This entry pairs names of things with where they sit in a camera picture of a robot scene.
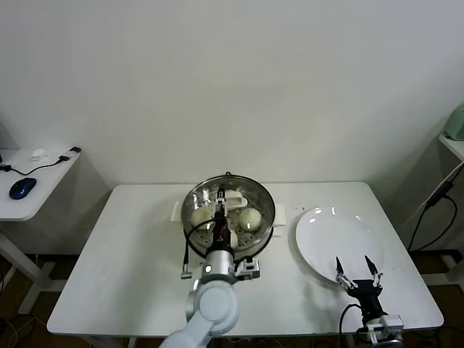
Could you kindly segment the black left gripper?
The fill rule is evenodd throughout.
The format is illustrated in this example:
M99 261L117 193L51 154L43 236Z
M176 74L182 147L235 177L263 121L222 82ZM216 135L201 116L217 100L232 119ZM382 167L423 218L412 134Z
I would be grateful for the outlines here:
M225 188L219 186L216 196L217 204L214 206L213 222L215 223L212 231L213 250L232 250L231 232L228 227L228 205L225 203Z

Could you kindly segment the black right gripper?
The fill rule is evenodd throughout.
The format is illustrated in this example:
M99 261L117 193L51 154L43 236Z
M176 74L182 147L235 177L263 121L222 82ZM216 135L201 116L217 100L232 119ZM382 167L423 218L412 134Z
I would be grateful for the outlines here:
M375 263L367 255L365 255L365 261L373 280L352 281L346 276L339 258L336 257L336 282L343 289L348 289L348 295L359 302L363 317L381 317L386 314L378 299L382 292L381 277L383 273L378 271Z

